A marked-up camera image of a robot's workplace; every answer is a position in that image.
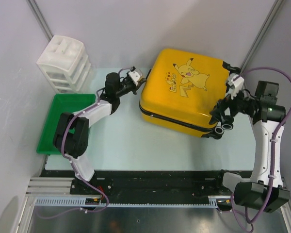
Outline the yellow Pikachu hard-shell suitcase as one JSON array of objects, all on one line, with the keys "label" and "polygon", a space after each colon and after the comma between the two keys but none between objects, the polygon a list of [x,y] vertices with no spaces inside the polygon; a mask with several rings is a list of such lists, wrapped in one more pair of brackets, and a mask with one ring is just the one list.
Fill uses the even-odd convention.
[{"label": "yellow Pikachu hard-shell suitcase", "polygon": [[152,124],[197,137],[220,139],[233,129],[210,112],[226,95],[229,71],[217,58],[163,49],[141,93],[142,118]]}]

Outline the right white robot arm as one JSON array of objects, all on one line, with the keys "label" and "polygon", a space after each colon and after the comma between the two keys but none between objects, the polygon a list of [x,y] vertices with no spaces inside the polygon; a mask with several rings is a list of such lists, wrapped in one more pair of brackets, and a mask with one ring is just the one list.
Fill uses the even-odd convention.
[{"label": "right white robot arm", "polygon": [[214,182],[214,190],[220,195],[231,191],[237,205],[272,213],[290,199],[280,174],[284,130],[281,121],[286,116],[286,108],[276,103],[279,85],[260,81],[253,98],[245,96],[242,82],[227,81],[226,86],[226,96],[214,106],[211,119],[219,121],[222,129],[231,130],[235,115],[250,116],[256,141],[255,160],[249,180],[222,170],[221,178]]}]

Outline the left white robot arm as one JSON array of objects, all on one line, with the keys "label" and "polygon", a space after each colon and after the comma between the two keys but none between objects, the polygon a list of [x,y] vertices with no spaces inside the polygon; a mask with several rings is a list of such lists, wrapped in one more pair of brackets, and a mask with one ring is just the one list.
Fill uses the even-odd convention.
[{"label": "left white robot arm", "polygon": [[97,181],[92,179],[95,170],[86,155],[89,129],[99,120],[113,114],[123,95],[130,92],[136,95],[146,82],[142,72],[134,67],[125,77],[121,77],[120,73],[106,75],[104,87],[97,91],[97,100],[93,104],[74,113],[63,112],[53,138],[54,147],[70,162],[76,177],[82,180],[81,189],[87,194],[97,190]]}]

